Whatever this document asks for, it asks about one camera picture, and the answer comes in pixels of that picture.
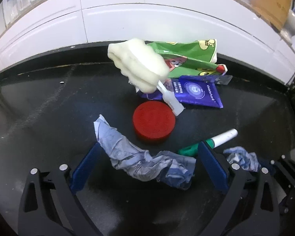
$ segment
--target black countertop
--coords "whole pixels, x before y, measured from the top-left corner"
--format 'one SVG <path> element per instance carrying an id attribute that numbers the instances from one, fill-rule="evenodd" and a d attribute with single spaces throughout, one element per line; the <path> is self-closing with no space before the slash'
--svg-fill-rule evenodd
<path id="1" fill-rule="evenodd" d="M 231 128 L 238 136 L 217 152 L 239 145 L 275 159 L 295 147 L 288 97 L 238 78 L 217 86 L 224 108 L 185 105 L 170 137 L 157 146 L 136 138 L 132 114 L 145 100 L 112 63 L 30 72 L 9 77 L 1 86 L 0 212 L 14 230 L 29 171 L 50 171 L 63 163 L 74 167 L 96 141 L 93 121 L 99 114 L 153 155 L 176 152 Z M 182 191 L 133 179 L 112 168 L 106 154 L 77 196 L 100 231 L 110 236 L 194 235 L 223 200 L 202 165 L 197 165 L 190 189 Z"/>

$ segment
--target purple packet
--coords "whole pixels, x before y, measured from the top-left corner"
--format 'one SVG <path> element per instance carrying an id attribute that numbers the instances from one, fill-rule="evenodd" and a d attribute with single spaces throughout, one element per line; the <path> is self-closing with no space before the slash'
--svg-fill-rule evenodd
<path id="1" fill-rule="evenodd" d="M 192 78 L 188 79 L 187 76 L 184 76 L 178 79 L 168 78 L 164 82 L 164 86 L 167 90 L 174 92 L 175 97 L 180 103 L 223 107 L 214 83 L 205 83 Z M 159 90 L 151 94 L 138 91 L 138 95 L 149 100 L 163 100 Z"/>

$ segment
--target green plastic package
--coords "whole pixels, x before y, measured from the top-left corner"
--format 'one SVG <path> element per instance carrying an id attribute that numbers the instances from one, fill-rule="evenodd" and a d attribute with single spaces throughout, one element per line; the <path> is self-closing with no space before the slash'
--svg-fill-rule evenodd
<path id="1" fill-rule="evenodd" d="M 224 75 L 227 68 L 216 62 L 216 40 L 191 43 L 152 42 L 154 51 L 165 60 L 170 68 L 170 78 L 182 75 Z"/>

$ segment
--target blue and white crumpled wrapper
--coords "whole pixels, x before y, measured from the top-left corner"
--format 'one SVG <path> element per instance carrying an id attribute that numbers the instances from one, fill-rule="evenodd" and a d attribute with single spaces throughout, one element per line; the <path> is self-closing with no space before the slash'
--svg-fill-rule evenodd
<path id="1" fill-rule="evenodd" d="M 236 162 L 242 167 L 243 170 L 257 172 L 260 167 L 257 155 L 255 153 L 248 153 L 241 146 L 226 149 L 223 153 L 230 154 L 227 157 L 229 164 Z"/>
<path id="2" fill-rule="evenodd" d="M 122 169 L 129 176 L 144 182 L 156 179 L 183 190 L 190 187 L 195 158 L 170 151 L 151 156 L 148 150 L 135 146 L 116 128 L 109 126 L 102 115 L 94 122 L 94 129 L 97 141 L 115 169 Z"/>

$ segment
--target red jar cap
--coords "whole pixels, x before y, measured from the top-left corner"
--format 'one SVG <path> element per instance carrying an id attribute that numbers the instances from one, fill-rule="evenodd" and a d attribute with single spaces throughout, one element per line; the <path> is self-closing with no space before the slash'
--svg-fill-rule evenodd
<path id="1" fill-rule="evenodd" d="M 139 138 L 148 142 L 158 142 L 167 138 L 173 131 L 176 118 L 166 104 L 147 101 L 136 108 L 132 121 Z"/>

